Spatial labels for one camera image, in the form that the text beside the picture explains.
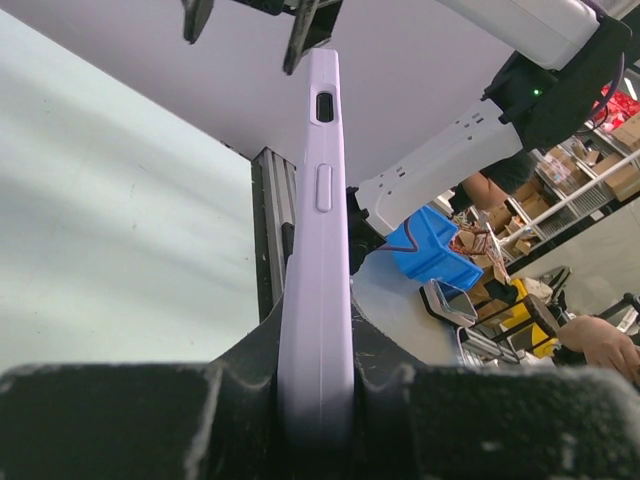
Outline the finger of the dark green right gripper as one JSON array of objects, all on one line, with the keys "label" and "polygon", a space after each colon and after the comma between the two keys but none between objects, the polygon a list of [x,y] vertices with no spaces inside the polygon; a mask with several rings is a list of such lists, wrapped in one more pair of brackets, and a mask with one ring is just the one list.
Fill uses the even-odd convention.
[{"label": "finger of the dark green right gripper", "polygon": [[213,0],[183,0],[183,38],[194,44],[200,37],[214,7]]},{"label": "finger of the dark green right gripper", "polygon": [[331,40],[342,3],[342,0],[284,2],[284,12],[295,17],[283,61],[283,71],[287,76],[293,74],[311,49]]}]

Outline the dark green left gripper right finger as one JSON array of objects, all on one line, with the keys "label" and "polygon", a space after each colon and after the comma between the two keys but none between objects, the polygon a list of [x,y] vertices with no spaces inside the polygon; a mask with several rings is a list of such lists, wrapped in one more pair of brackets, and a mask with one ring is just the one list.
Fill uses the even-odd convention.
[{"label": "dark green left gripper right finger", "polygon": [[356,479],[635,479],[639,396],[585,367],[421,362],[352,308]]}]

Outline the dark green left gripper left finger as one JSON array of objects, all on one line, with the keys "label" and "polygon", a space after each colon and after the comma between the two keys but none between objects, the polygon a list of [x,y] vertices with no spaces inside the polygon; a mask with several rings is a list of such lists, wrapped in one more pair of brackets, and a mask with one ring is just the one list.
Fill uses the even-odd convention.
[{"label": "dark green left gripper left finger", "polygon": [[209,363],[27,365],[1,377],[5,479],[272,479],[282,309]]}]

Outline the lilac phone case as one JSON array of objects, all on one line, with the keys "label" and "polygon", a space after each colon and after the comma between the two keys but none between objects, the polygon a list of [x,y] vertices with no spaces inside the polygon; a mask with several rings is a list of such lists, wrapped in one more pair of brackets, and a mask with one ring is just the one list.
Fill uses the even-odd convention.
[{"label": "lilac phone case", "polygon": [[341,451],[353,430],[354,366],[339,56],[309,54],[303,159],[286,269],[278,406],[296,447]]}]

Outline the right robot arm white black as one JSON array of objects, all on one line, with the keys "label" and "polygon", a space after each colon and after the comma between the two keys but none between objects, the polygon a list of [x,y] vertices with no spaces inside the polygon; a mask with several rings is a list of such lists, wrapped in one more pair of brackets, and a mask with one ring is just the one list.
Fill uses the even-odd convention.
[{"label": "right robot arm white black", "polygon": [[283,61],[310,60],[307,144],[297,169],[295,232],[386,237],[446,188],[496,160],[571,136],[604,105],[632,33],[590,1],[452,1],[449,8],[512,48],[482,96],[452,125],[384,173],[345,187],[337,53],[326,48],[337,1],[257,1],[294,25]]}]

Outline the spare phone cases stack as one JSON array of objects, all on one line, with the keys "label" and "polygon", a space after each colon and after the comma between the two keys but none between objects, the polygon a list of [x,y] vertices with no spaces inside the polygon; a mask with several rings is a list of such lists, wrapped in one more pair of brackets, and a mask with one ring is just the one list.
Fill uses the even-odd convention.
[{"label": "spare phone cases stack", "polygon": [[478,321],[467,293],[455,286],[431,279],[419,292],[427,312],[436,319],[463,328],[471,328]]}]

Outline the bystander bare hand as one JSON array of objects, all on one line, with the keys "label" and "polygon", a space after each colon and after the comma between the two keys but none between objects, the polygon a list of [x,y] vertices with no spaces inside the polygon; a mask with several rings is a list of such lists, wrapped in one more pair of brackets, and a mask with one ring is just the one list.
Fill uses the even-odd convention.
[{"label": "bystander bare hand", "polygon": [[583,354],[589,366],[614,370],[639,386],[639,346],[608,321],[578,316],[559,328],[557,338],[563,347]]}]

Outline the blue plastic storage bin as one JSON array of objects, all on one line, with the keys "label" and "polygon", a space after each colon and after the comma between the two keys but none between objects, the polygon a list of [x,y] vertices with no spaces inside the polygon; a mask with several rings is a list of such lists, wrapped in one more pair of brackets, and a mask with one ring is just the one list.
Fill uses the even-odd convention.
[{"label": "blue plastic storage bin", "polygon": [[441,280],[468,291],[483,270],[451,249],[450,242],[457,233],[452,221],[425,206],[389,234],[383,248],[392,252],[398,269],[407,278],[421,283]]}]

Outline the white shelf with cardboard boxes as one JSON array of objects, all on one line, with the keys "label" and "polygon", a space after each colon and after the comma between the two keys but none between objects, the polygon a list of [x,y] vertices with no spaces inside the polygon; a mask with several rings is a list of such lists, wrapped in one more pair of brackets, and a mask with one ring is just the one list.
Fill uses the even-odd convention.
[{"label": "white shelf with cardboard boxes", "polygon": [[454,217],[459,225],[489,229],[506,265],[552,249],[564,234],[595,222],[639,194],[639,125],[604,115],[564,142],[530,153],[533,177],[489,212],[475,207]]}]

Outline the person in dark shirt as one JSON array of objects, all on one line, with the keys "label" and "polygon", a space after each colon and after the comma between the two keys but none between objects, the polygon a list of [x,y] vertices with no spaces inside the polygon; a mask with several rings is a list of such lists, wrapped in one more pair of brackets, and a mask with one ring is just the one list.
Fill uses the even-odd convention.
[{"label": "person in dark shirt", "polygon": [[538,161],[521,151],[472,174],[453,190],[450,205],[454,214],[470,207],[489,211],[505,202],[533,176]]}]

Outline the aluminium right side rail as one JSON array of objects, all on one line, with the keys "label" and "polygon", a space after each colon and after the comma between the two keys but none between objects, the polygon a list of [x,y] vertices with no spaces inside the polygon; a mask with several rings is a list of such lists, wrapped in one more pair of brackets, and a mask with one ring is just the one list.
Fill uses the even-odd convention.
[{"label": "aluminium right side rail", "polygon": [[296,167],[265,147],[251,161],[259,320],[281,298],[296,223]]}]

